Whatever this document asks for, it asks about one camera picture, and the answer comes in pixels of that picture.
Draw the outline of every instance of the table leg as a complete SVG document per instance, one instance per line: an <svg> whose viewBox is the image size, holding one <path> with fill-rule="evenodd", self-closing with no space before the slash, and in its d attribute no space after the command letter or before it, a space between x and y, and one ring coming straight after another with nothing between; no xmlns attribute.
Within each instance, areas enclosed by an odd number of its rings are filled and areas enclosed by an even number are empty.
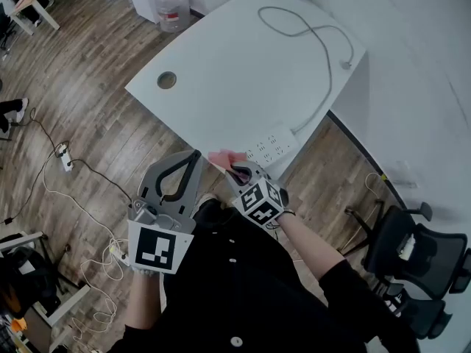
<svg viewBox="0 0 471 353"><path fill-rule="evenodd" d="M14 22L18 24L19 27L21 27L28 35L33 35L34 32L29 28L27 24L25 24L17 15L11 15L10 16Z"/></svg>
<svg viewBox="0 0 471 353"><path fill-rule="evenodd" d="M58 30L60 26L57 24L56 21L47 13L47 11L41 6L41 4L38 3L38 0L35 0L34 3L32 3L32 6L36 9L36 12L38 12L40 15L43 16L43 18L48 21L52 27L54 27L54 30Z"/></svg>

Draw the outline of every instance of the extension socket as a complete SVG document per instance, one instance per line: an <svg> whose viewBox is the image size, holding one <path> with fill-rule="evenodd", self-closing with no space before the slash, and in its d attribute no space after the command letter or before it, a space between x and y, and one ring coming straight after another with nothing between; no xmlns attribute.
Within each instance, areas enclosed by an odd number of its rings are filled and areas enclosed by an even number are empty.
<svg viewBox="0 0 471 353"><path fill-rule="evenodd" d="M110 252L121 263L125 264L128 267L130 266L130 257L127 256L127 254L125 254L123 252L121 254L119 254L119 250L115 246L110 247Z"/></svg>
<svg viewBox="0 0 471 353"><path fill-rule="evenodd" d="M70 171L74 167L74 164L71 162L71 156L68 152L67 146L64 144L60 144L59 147L59 155L60 159L62 160L62 164L64 165L65 171Z"/></svg>
<svg viewBox="0 0 471 353"><path fill-rule="evenodd" d="M265 168L297 147L298 142L291 130L279 123L267 133L261 135L258 140L249 144L245 153L249 161Z"/></svg>

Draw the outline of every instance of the forearm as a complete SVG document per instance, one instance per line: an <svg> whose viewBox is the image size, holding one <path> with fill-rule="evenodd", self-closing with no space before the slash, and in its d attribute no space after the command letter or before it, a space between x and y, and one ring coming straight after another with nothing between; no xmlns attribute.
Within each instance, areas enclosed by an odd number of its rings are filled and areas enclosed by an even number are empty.
<svg viewBox="0 0 471 353"><path fill-rule="evenodd" d="M295 215L284 213L277 221L317 280L344 259Z"/></svg>
<svg viewBox="0 0 471 353"><path fill-rule="evenodd" d="M150 329L160 313L160 275L135 272L124 323L132 328Z"/></svg>

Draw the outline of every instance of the chair armrest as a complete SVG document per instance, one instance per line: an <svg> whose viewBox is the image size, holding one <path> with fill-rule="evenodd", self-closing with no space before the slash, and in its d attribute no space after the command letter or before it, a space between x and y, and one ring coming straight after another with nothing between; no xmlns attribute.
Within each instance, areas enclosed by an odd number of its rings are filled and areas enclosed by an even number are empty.
<svg viewBox="0 0 471 353"><path fill-rule="evenodd" d="M408 213L410 215L423 215L427 221L432 221L432 207L426 202L421 203L419 209L406 209L403 212Z"/></svg>

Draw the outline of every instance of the black cable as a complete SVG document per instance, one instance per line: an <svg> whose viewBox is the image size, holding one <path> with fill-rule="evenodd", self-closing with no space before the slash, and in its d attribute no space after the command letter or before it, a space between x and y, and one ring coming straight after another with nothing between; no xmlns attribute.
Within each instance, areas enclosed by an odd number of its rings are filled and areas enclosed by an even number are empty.
<svg viewBox="0 0 471 353"><path fill-rule="evenodd" d="M40 122L40 121L37 121L35 119L35 115L36 115L36 108L33 107L31 109L31 111L29 112L29 121L25 124L19 124L19 123L15 123L15 122L12 122L10 125L11 126L29 126L32 122L35 122L37 124L39 124L39 126L41 127L41 129L43 130L43 132L46 134L47 138L49 139L49 141L51 142L51 145L52 145L52 148L53 148L53 152L51 153L54 153L54 156L56 158L60 158L62 157L63 153L62 152L59 152L57 153L57 148L59 145L65 145L65 150L68 149L68 146L70 145L70 141L66 140L66 141L63 141L62 143L60 144L57 144L55 145L54 144L54 141L52 140L51 138L51 135L46 131L46 129L44 128L43 124ZM41 166L41 169L39 170L38 172L38 175L36 175L35 177L35 181L32 183L32 187L31 187L31 191L29 192L29 195L28 195L28 199L26 199L26 201L24 202L24 204L21 206L20 210L13 216L13 217L9 217L9 218L6 218L4 219L2 222L0 222L0 225L1 224L5 224L5 225L8 225L8 224L11 224L13 222L13 220L15 218L17 218L20 213L23 211L23 209L26 207L26 205L28 204L29 200L31 199L31 196L32 196L32 193L33 193L33 190L35 189L35 185L36 185L36 182L38 181L39 179L39 176L41 174L41 172L43 171L44 169L44 166L46 166L48 160L49 160L49 157L51 155L51 153L49 154L48 156L48 159L44 162L44 164ZM70 163L73 163L73 162L76 162L76 161L79 161L81 163L84 163L88 169L92 172L94 172L95 174L98 174L98 175L101 175L103 178L105 178L109 183L115 185L117 188L119 188L119 190L130 200L130 202L132 202L132 199L130 198L130 196L127 194L127 192L125 190L123 190L117 183L113 182L112 180L108 179L104 174L100 173L99 171L96 171L96 170L93 170L84 160L81 160L81 159L76 159L76 160L72 160Z"/></svg>

